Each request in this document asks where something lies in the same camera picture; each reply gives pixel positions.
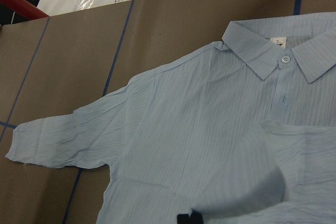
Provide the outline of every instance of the button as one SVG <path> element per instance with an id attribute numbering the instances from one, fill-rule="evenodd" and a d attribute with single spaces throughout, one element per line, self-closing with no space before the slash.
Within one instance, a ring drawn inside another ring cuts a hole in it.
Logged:
<path id="1" fill-rule="evenodd" d="M 282 57 L 281 61 L 282 61 L 282 63 L 287 64 L 288 62 L 290 62 L 290 58 L 289 58 L 288 55 L 286 55 L 286 56 L 283 56 L 283 57 Z"/>

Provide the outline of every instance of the clothing label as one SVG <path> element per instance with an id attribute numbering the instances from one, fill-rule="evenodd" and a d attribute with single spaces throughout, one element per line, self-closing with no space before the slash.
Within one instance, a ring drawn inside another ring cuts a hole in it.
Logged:
<path id="1" fill-rule="evenodd" d="M 279 45 L 280 47 L 283 47 L 283 48 L 286 48 L 286 39 L 287 37 L 274 37 L 274 38 L 271 38 L 270 40 Z"/>

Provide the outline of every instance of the size tag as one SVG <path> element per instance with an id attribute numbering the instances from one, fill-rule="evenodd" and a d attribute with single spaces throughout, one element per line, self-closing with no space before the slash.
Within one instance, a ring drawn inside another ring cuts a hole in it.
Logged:
<path id="1" fill-rule="evenodd" d="M 286 48 L 286 39 L 287 37 L 274 37 L 271 38 L 270 41 L 279 45 L 280 47 Z"/>

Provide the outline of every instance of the red pole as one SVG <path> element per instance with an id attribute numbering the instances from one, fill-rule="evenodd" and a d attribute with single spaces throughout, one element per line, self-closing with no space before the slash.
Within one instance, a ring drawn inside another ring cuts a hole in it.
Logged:
<path id="1" fill-rule="evenodd" d="M 0 0 L 0 4 L 15 11 L 27 20 L 49 17 L 49 15 L 25 0 Z"/>

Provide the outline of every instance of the shirt sleeve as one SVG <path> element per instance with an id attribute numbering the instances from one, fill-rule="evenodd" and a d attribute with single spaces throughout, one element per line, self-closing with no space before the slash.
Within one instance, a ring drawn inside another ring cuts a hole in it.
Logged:
<path id="1" fill-rule="evenodd" d="M 20 124 L 6 157 L 53 168 L 113 165 L 149 106 L 154 81 L 147 71 L 73 114 Z"/>

